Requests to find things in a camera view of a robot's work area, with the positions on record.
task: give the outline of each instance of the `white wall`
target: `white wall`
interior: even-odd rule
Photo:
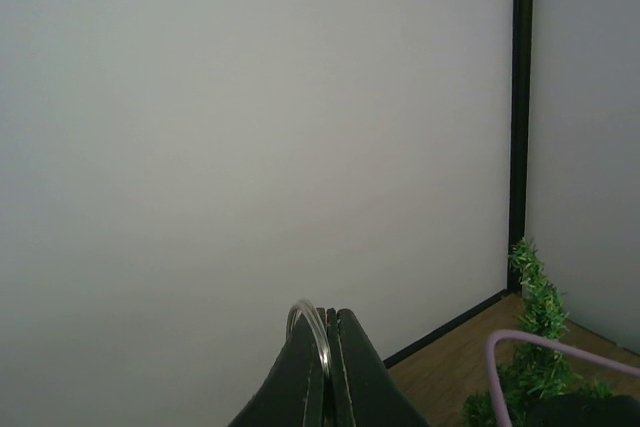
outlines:
[[[0,12],[0,423],[220,425],[301,296],[384,358],[504,286],[511,0]]]
[[[535,0],[528,232],[576,322],[640,351],[640,0]]]

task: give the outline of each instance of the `curved wire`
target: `curved wire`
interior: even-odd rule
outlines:
[[[599,355],[565,345],[557,340],[546,339],[519,330],[498,330],[492,333],[487,339],[487,343],[485,344],[485,359],[487,361],[487,376],[489,377],[491,403],[493,404],[493,411],[496,414],[496,420],[500,427],[511,427],[509,411],[507,410],[504,394],[500,387],[500,378],[498,377],[495,357],[495,346],[504,339],[524,340],[525,342],[531,342],[532,344],[541,345],[542,347],[559,350],[560,352],[588,360],[594,364],[604,365],[605,367],[624,372],[625,374],[640,377],[640,369],[637,367],[622,364],[615,360],[607,359],[606,357],[600,357]]]
[[[316,348],[318,349],[318,355],[320,357],[320,365],[322,366],[322,372],[325,377],[329,378],[331,375],[331,349],[329,348],[329,339],[327,338],[327,331],[324,326],[324,322],[320,318],[317,309],[307,299],[300,299],[291,306],[289,315],[287,316],[287,339],[293,332],[293,328],[296,322],[300,318],[300,314],[304,315],[305,319],[311,327],[311,333],[316,341]]]

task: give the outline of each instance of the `wall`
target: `wall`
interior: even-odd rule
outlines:
[[[0,0],[0,412],[220,425],[290,305],[505,284],[511,0]]]
[[[534,0],[528,206],[571,318],[636,351],[638,22],[638,0]]]

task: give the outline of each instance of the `artificial plant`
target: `artificial plant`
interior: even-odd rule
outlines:
[[[560,339],[568,330],[565,325],[567,313],[558,289],[544,273],[535,246],[523,239],[514,247],[509,260],[511,268],[520,275],[525,293],[517,328],[549,339]],[[560,352],[529,343],[517,343],[511,363],[499,363],[498,374],[514,427],[525,425],[527,412],[541,399],[570,391],[599,398],[611,395],[609,386],[603,382],[583,382]],[[463,417],[469,427],[495,426],[489,392],[469,396]]]

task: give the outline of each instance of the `black pole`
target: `black pole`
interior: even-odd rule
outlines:
[[[532,20],[533,0],[513,0],[509,253],[525,235]],[[507,289],[521,290],[518,275],[509,267]]]

